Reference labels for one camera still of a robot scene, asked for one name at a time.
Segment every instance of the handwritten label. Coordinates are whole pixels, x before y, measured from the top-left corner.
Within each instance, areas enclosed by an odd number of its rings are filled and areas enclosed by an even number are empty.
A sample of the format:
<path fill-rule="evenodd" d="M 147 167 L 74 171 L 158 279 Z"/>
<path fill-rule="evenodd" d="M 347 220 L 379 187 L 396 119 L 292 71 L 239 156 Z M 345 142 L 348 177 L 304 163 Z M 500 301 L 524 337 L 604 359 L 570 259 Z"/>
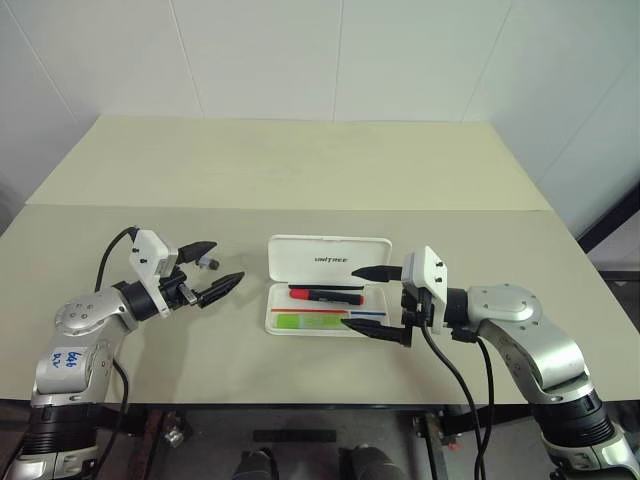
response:
<path fill-rule="evenodd" d="M 56 348 L 51 354 L 51 366 L 58 370 L 78 368 L 85 350 L 86 348 Z"/>

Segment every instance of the green eraser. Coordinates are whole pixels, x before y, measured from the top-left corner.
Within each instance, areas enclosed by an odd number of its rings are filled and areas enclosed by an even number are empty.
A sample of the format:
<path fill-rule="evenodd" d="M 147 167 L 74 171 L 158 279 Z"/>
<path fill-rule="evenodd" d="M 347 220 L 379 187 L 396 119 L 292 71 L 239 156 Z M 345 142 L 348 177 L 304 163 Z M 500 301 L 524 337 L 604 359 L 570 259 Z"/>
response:
<path fill-rule="evenodd" d="M 276 328 L 288 330 L 344 330 L 347 327 L 342 313 L 279 313 L 276 315 Z"/>

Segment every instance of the robotic arm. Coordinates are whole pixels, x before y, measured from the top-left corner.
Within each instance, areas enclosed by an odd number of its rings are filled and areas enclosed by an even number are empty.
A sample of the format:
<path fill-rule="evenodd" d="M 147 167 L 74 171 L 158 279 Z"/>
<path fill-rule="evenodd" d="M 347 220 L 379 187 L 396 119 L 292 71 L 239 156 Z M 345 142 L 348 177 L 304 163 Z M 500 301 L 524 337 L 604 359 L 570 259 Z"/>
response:
<path fill-rule="evenodd" d="M 429 247 L 408 255 L 403 267 L 365 267 L 353 275 L 402 281 L 404 328 L 343 320 L 350 328 L 409 347 L 413 327 L 440 333 L 446 326 L 455 340 L 474 341 L 477 335 L 498 350 L 531 404 L 547 453 L 558 466 L 552 478 L 640 480 L 640 466 L 598 398 L 582 352 L 543 315 L 531 292 L 509 284 L 447 289 L 447 268 Z"/>
<path fill-rule="evenodd" d="M 129 262 L 139 280 L 76 298 L 58 311 L 55 335 L 36 367 L 29 430 L 5 480 L 93 477 L 100 404 L 124 337 L 156 314 L 166 317 L 184 305 L 206 307 L 244 276 L 227 275 L 204 291 L 192 290 L 178 265 L 198 262 L 217 268 L 217 262 L 205 256 L 216 243 L 196 242 L 178 249 L 152 230 L 131 227 L 107 249 L 96 289 L 106 255 L 126 233 L 134 240 Z"/>

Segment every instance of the red marker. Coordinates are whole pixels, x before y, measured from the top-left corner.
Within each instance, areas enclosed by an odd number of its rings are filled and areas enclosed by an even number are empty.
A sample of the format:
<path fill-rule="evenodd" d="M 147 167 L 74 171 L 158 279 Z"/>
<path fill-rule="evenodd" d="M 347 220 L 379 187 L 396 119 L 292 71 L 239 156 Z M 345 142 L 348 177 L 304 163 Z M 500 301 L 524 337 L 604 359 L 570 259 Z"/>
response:
<path fill-rule="evenodd" d="M 364 297 L 353 293 L 325 292 L 323 290 L 293 288 L 289 290 L 289 296 L 299 300 L 314 300 L 316 302 L 348 303 L 350 305 L 364 304 Z"/>

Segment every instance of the floor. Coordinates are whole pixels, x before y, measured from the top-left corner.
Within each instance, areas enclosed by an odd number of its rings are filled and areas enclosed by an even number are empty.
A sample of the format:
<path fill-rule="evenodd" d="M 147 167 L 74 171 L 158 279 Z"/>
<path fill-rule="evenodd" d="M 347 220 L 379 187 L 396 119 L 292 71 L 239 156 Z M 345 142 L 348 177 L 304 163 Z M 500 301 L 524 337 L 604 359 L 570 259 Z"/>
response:
<path fill-rule="evenodd" d="M 609 285 L 632 322 L 640 331 L 640 289 L 637 283 Z M 638 402 L 608 406 L 610 413 L 627 428 L 640 431 Z M 0 467 L 10 458 L 26 426 L 24 408 L 0 402 Z M 339 480 L 340 448 L 363 443 L 377 446 L 405 472 L 410 480 L 428 479 L 429 468 L 424 440 L 415 436 L 412 415 L 389 410 L 199 410 L 190 411 L 193 435 L 173 449 L 158 444 L 148 480 L 189 480 L 230 478 L 244 450 L 269 446 L 279 461 L 283 480 Z M 335 442 L 275 443 L 253 442 L 254 430 L 328 429 L 335 430 Z M 108 432 L 101 432 L 99 444 Z M 637 447 L 640 435 L 632 439 Z M 139 439 L 120 435 L 105 465 L 101 479 L 125 479 L 129 457 Z M 444 448 L 449 479 L 472 478 L 474 438 L 465 433 L 456 439 L 456 448 Z M 548 478 L 553 470 L 539 441 L 539 430 L 531 419 L 497 425 L 486 454 L 488 478 L 534 480 Z"/>

